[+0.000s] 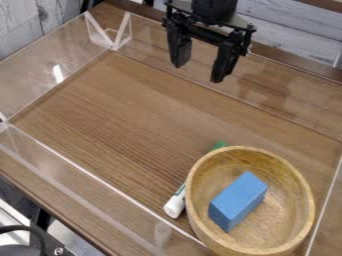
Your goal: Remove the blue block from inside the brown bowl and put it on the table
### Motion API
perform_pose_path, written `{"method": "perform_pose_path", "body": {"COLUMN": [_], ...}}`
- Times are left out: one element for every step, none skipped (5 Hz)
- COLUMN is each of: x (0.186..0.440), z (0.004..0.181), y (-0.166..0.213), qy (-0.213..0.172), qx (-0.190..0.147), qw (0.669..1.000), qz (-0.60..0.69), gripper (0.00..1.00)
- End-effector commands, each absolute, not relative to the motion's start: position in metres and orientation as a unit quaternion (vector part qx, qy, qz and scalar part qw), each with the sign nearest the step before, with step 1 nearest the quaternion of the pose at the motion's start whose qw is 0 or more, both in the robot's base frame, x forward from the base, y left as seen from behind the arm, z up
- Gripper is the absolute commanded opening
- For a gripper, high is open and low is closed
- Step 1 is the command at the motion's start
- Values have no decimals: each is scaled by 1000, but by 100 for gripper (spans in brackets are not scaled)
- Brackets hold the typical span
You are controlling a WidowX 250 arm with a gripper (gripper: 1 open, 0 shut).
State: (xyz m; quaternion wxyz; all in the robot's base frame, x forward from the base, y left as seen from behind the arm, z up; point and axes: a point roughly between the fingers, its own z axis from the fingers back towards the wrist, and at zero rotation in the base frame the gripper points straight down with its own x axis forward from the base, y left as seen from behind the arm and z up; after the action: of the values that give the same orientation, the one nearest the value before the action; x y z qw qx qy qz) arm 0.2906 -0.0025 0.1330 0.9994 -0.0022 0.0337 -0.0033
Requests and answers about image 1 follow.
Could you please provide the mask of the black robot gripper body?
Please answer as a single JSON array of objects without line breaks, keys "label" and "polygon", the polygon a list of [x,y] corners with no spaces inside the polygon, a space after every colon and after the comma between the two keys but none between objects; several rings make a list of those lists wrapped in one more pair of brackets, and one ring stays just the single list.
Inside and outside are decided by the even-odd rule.
[{"label": "black robot gripper body", "polygon": [[247,55],[256,27],[235,14],[238,0],[166,0],[164,5],[166,19],[178,22],[192,37],[211,44],[227,40]]}]

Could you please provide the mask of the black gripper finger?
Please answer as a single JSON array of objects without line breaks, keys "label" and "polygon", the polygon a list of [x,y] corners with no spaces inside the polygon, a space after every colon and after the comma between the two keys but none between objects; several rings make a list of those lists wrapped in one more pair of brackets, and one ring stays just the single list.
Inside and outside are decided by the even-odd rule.
[{"label": "black gripper finger", "polygon": [[238,62],[236,47],[230,42],[223,42],[218,48],[218,55],[212,65],[211,81],[220,83],[224,77],[231,74]]},{"label": "black gripper finger", "polygon": [[183,28],[174,23],[167,24],[167,41],[172,65],[180,68],[191,57],[192,39]]}]

